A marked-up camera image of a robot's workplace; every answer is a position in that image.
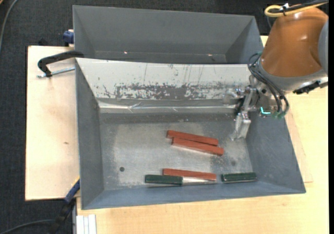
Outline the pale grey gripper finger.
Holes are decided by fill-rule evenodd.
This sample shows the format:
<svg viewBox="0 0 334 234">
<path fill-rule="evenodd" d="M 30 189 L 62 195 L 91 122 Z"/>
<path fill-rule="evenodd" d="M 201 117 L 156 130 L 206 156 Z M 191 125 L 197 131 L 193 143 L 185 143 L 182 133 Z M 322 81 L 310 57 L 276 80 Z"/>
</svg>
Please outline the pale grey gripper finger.
<svg viewBox="0 0 334 234">
<path fill-rule="evenodd" d="M 234 129 L 230 134 L 230 139 L 232 141 L 241 138 L 241 126 L 242 126 L 242 114 L 238 113 L 234 119 Z"/>
<path fill-rule="evenodd" d="M 251 125 L 251 120 L 243 119 L 240 126 L 240 138 L 246 138 L 249 127 Z"/>
</svg>

